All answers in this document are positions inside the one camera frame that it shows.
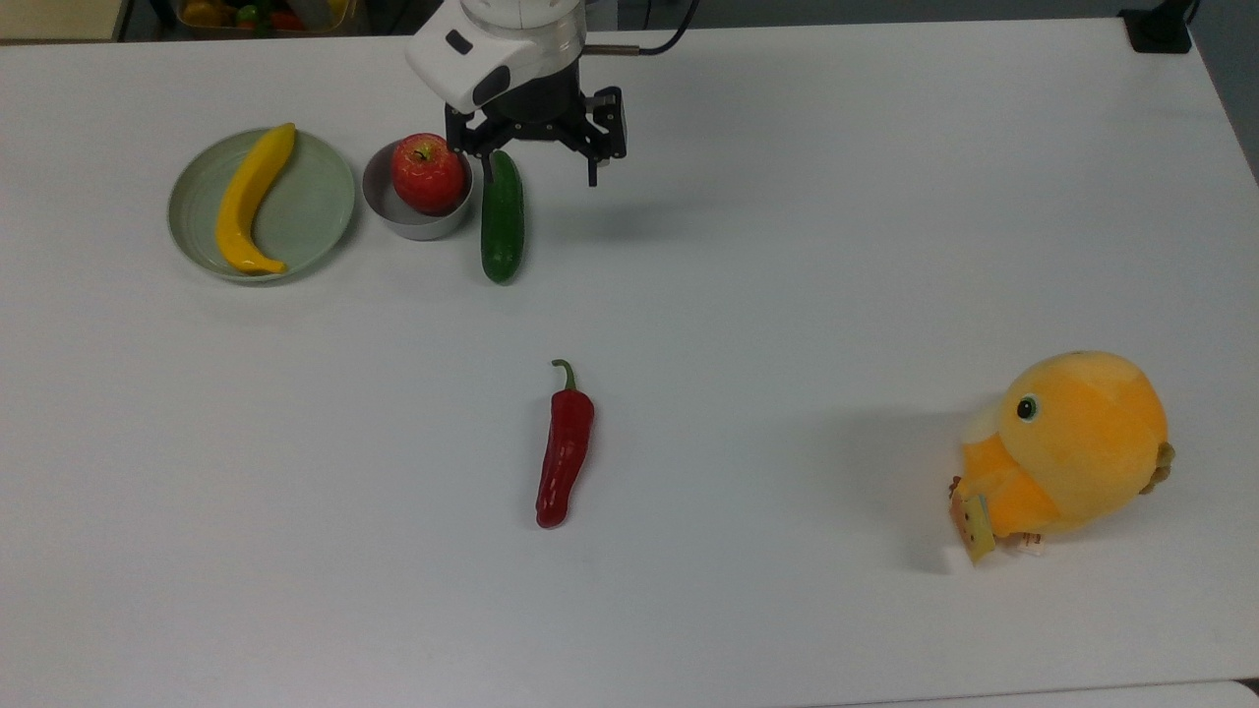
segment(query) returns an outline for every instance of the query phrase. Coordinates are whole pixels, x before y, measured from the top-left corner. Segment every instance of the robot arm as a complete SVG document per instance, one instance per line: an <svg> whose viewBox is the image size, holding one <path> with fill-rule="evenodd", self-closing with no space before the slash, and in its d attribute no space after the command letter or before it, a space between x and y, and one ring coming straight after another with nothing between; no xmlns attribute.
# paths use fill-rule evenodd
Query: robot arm
<svg viewBox="0 0 1259 708"><path fill-rule="evenodd" d="M594 186L598 165L626 155L624 115L619 88L582 93L584 47L584 0L446 0L407 60L447 103L447 142L486 175L510 140L549 140L587 159ZM485 120L470 127L478 110Z"/></svg>

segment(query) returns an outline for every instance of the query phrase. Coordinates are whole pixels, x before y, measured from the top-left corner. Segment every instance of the yellow banana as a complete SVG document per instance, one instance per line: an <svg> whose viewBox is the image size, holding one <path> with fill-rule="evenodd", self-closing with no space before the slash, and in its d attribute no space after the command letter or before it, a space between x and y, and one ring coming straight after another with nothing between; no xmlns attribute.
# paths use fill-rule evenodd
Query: yellow banana
<svg viewBox="0 0 1259 708"><path fill-rule="evenodd" d="M288 163L296 139L297 128L293 123L285 123L263 134L232 175L223 202L219 203L214 238L223 257L242 273L261 276L288 270L283 262L263 256L254 246L253 218L262 198Z"/></svg>

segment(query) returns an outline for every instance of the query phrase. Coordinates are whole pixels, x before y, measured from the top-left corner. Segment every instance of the floor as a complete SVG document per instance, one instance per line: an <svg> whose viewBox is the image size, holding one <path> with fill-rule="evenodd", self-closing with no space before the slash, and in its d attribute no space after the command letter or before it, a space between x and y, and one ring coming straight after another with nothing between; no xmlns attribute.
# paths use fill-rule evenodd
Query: floor
<svg viewBox="0 0 1259 708"><path fill-rule="evenodd" d="M412 34L439 3L363 1L373 34ZM692 26L1113 18L1126 8L1148 9L1156 4L1156 0L705 0ZM670 29L677 26L687 5L689 0L587 0L587 19L590 29L641 29L650 6L647 26ZM1191 29L1250 170L1259 180L1259 1L1201 0ZM133 0L122 39L189 37L179 29L164 29L149 0Z"/></svg>

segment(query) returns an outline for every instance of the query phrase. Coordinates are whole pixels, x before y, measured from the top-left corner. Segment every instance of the green cucumber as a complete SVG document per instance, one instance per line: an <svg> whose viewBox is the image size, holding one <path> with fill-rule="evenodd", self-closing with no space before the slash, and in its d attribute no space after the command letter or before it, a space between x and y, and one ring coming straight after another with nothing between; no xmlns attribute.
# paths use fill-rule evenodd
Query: green cucumber
<svg viewBox="0 0 1259 708"><path fill-rule="evenodd" d="M490 155L494 180L481 194L481 268L505 285L520 267L525 252L525 190L520 171L502 150Z"/></svg>

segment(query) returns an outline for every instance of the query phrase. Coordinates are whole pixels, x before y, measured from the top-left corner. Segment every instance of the red apple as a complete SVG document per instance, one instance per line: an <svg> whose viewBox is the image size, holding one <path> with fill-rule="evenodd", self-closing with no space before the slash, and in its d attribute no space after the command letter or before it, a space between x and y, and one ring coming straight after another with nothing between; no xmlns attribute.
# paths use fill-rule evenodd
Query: red apple
<svg viewBox="0 0 1259 708"><path fill-rule="evenodd" d="M394 191L421 214L449 214L463 197L463 163L439 135L419 132L403 139L390 168Z"/></svg>

